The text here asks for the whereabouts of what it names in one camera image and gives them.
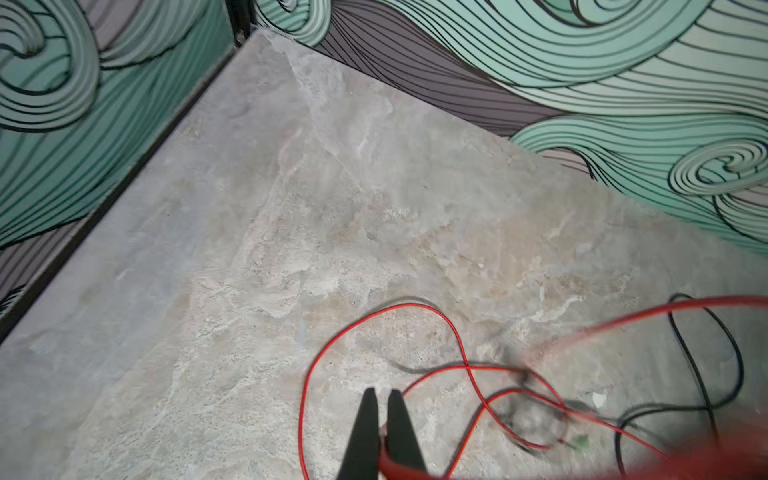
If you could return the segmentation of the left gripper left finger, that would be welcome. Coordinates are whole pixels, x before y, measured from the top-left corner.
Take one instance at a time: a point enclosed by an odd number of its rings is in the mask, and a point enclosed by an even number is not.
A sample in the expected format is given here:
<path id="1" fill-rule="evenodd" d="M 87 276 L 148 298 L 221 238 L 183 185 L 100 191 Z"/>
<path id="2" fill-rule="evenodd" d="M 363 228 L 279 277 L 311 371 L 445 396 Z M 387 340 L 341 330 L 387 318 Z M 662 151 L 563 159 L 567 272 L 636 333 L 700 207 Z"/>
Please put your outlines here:
<path id="1" fill-rule="evenodd" d="M 379 475 L 378 401 L 367 388 L 360 402 L 337 480 L 377 480 Z"/>

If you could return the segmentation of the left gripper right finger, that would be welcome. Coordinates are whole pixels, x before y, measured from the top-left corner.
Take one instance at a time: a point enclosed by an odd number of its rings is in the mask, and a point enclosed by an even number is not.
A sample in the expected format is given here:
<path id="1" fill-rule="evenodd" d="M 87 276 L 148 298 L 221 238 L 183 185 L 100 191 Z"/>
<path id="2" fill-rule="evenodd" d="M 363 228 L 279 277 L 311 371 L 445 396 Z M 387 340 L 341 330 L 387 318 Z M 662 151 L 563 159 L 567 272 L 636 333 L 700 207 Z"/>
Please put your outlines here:
<path id="1" fill-rule="evenodd" d="M 390 392 L 383 440 L 386 479 L 427 479 L 428 472 L 400 390 Z"/>

